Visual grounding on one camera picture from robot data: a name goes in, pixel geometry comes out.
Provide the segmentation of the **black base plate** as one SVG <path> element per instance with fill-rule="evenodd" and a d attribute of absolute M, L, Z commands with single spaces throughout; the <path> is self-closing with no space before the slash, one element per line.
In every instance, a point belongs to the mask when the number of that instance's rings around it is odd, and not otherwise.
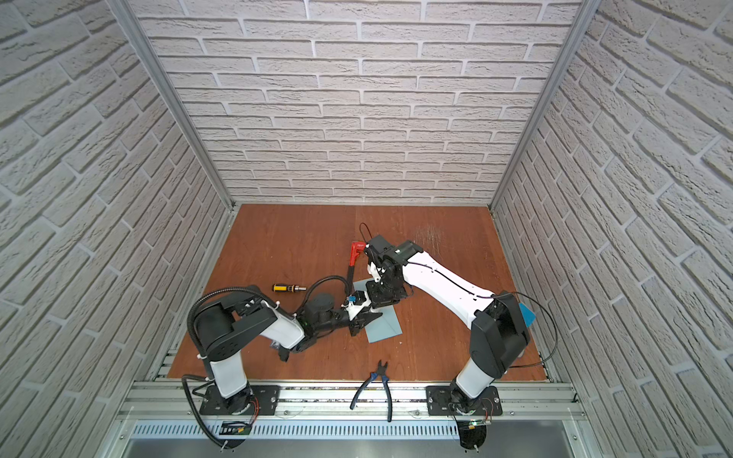
<path fill-rule="evenodd" d="M 259 408 L 259 414 L 271 416 L 278 406 L 281 387 L 279 385 L 249 385 L 242 392 L 230 398 L 221 396 L 212 385 L 202 397 L 199 412 L 202 415 L 250 415 Z"/>
<path fill-rule="evenodd" d="M 503 414 L 498 390 L 494 385 L 489 385 L 473 399 L 453 385 L 428 385 L 426 396 L 429 416 L 489 418 Z"/>

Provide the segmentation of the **grey blue work glove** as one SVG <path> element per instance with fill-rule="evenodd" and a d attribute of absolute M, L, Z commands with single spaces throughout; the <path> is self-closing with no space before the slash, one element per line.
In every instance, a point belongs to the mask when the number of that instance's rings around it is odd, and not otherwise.
<path fill-rule="evenodd" d="M 519 308 L 521 311 L 522 318 L 526 324 L 527 327 L 530 327 L 535 321 L 536 321 L 536 313 L 532 311 L 527 305 L 524 303 L 519 304 Z"/>

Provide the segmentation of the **small black clip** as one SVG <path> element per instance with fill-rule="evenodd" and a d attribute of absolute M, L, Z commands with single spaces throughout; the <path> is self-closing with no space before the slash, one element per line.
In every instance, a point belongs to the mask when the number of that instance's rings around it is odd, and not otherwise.
<path fill-rule="evenodd" d="M 280 360 L 284 363 L 287 363 L 291 354 L 291 350 L 287 347 L 284 347 L 280 343 L 272 342 L 270 345 L 273 349 L 278 351 L 278 356 Z"/>

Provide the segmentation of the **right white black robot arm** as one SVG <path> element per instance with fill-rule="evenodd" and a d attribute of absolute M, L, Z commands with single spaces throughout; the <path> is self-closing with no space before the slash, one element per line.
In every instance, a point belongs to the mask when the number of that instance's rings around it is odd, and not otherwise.
<path fill-rule="evenodd" d="M 344 309 L 354 333 L 377 318 L 376 309 L 408 298 L 407 287 L 418 288 L 454 313 L 471 331 L 469 359 L 450 384 L 448 410 L 470 415 L 482 406 L 482 393 L 511 368 L 531 342 L 534 312 L 519 301 L 520 292 L 494 293 L 466 281 L 435 261 L 411 240 L 399 246 L 384 237 L 368 239 L 370 229 L 360 224 L 362 242 L 351 246 L 347 279 L 364 253 L 372 279 L 364 291 L 347 294 Z"/>

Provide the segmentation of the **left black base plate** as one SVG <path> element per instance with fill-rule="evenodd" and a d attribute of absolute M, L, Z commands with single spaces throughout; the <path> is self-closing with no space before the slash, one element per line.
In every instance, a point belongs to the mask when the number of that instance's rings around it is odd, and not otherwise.
<path fill-rule="evenodd" d="M 259 408 L 259 414 L 271 416 L 278 406 L 281 387 L 279 385 L 249 385 L 242 392 L 230 398 L 221 396 L 212 385 L 202 397 L 199 412 L 202 415 L 250 415 Z"/>

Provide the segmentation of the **red black pipe wrench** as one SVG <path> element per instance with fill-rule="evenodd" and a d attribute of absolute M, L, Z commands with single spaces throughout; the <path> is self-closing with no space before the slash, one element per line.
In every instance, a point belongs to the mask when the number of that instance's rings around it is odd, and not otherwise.
<path fill-rule="evenodd" d="M 366 243 L 365 242 L 353 242 L 350 246 L 350 253 L 349 253 L 349 267 L 347 268 L 347 287 L 346 292 L 349 296 L 354 289 L 353 286 L 353 277 L 355 273 L 355 265 L 359 258 L 359 256 L 365 251 L 366 249 Z"/>

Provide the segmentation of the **yellow black screwdriver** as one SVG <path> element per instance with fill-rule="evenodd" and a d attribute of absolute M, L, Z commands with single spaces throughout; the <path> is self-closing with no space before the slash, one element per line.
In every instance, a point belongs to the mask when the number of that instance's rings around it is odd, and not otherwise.
<path fill-rule="evenodd" d="M 298 284 L 273 284 L 272 290 L 274 292 L 297 293 L 307 291 L 307 287 Z"/>

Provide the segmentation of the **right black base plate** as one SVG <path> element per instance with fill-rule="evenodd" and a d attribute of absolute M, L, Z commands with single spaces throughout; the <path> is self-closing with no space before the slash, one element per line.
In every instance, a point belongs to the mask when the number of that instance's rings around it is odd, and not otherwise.
<path fill-rule="evenodd" d="M 498 390 L 494 385 L 489 385 L 473 399 L 453 385 L 428 385 L 426 396 L 429 416 L 489 418 L 503 414 Z"/>

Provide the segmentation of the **aluminium frame rail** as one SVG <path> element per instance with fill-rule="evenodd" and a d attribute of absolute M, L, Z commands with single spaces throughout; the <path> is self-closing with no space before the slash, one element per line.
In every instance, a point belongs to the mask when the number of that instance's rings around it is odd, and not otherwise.
<path fill-rule="evenodd" d="M 258 420 L 387 420 L 387 395 L 382 383 L 370 384 L 354 408 L 351 400 L 362 381 L 257 380 L 250 385 L 279 385 L 278 406 L 271 416 Z M 391 381 L 393 421 L 417 420 L 586 420 L 588 414 L 576 400 L 570 384 L 543 382 L 496 383 L 503 414 L 481 416 L 429 416 L 426 387 L 438 382 Z M 118 418 L 146 420 L 192 420 L 190 408 L 178 379 L 135 382 L 118 410 Z"/>

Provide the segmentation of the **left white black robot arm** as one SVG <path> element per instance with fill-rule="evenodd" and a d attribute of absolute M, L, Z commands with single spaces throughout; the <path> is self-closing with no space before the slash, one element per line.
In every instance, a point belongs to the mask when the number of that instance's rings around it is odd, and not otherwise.
<path fill-rule="evenodd" d="M 256 338 L 269 339 L 281 361 L 313 347 L 337 329 L 356 336 L 382 317 L 372 310 L 368 294 L 351 280 L 333 275 L 304 289 L 305 297 L 290 313 L 258 286 L 230 286 L 212 291 L 188 311 L 186 327 L 202 360 L 206 375 L 185 374 L 182 389 L 205 436 L 222 450 L 234 450 L 240 440 L 221 439 L 204 423 L 206 415 L 241 415 L 251 418 L 238 427 L 253 427 L 261 403 L 242 363 L 242 350 Z"/>

